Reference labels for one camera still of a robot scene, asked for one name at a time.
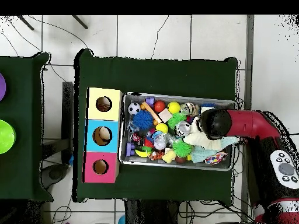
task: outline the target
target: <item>blue box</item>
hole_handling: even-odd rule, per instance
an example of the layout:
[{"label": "blue box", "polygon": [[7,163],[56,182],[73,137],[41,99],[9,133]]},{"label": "blue box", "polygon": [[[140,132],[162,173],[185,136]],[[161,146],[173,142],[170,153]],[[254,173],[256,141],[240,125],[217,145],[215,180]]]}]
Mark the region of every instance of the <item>blue box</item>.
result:
[{"label": "blue box", "polygon": [[[97,127],[107,127],[112,132],[112,139],[105,146],[99,146],[93,141],[92,134],[94,130],[97,129]],[[86,151],[117,153],[118,134],[119,134],[118,121],[88,120]]]}]

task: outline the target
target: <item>yellow ball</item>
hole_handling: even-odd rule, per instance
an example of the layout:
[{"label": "yellow ball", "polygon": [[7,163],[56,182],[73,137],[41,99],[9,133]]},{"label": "yellow ball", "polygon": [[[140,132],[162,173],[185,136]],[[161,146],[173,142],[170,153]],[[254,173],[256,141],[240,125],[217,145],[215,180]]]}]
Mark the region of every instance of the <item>yellow ball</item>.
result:
[{"label": "yellow ball", "polygon": [[173,101],[168,104],[167,108],[171,114],[175,114],[180,111],[180,104],[178,102]]},{"label": "yellow ball", "polygon": [[157,124],[156,130],[157,131],[162,131],[164,133],[167,133],[168,132],[168,126],[166,124],[164,124],[164,123],[160,123],[160,124]]}]

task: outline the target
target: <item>pink box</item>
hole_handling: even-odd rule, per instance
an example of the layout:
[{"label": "pink box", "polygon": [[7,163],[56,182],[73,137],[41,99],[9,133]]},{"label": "pink box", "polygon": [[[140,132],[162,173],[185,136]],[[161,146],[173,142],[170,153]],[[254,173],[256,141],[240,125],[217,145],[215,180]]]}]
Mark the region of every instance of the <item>pink box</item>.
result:
[{"label": "pink box", "polygon": [[[93,164],[97,160],[104,160],[108,164],[108,170],[105,174],[97,174],[93,170]],[[85,183],[115,183],[118,173],[117,153],[86,152]]]}]

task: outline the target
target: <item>green table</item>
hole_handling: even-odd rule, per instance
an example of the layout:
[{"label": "green table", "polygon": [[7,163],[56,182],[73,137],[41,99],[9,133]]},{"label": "green table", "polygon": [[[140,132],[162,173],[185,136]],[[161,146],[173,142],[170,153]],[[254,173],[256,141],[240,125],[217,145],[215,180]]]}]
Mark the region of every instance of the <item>green table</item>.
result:
[{"label": "green table", "polygon": [[174,61],[96,58],[87,49],[75,58],[73,198],[221,200],[231,203],[231,171],[121,165],[114,184],[82,183],[86,88],[125,92],[235,99],[237,60]]},{"label": "green table", "polygon": [[48,53],[31,58],[0,57],[7,91],[0,101],[0,119],[16,131],[16,142],[0,155],[0,198],[51,201],[39,183],[41,162],[41,69]]}]

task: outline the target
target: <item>yellow box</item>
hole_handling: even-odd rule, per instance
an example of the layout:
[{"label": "yellow box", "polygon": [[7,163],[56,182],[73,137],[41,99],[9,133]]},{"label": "yellow box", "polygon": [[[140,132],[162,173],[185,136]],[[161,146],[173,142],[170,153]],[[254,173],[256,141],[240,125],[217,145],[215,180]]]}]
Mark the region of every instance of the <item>yellow box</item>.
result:
[{"label": "yellow box", "polygon": [[[120,118],[122,97],[123,94],[120,90],[90,87],[89,98],[88,98],[88,118],[90,120],[118,121]],[[98,110],[97,104],[99,106],[100,103],[103,103],[101,106],[104,108],[101,108],[101,106],[100,108],[104,110],[107,110],[108,108],[108,106],[107,108],[105,108],[105,104],[110,103],[110,110],[108,111]]]}]

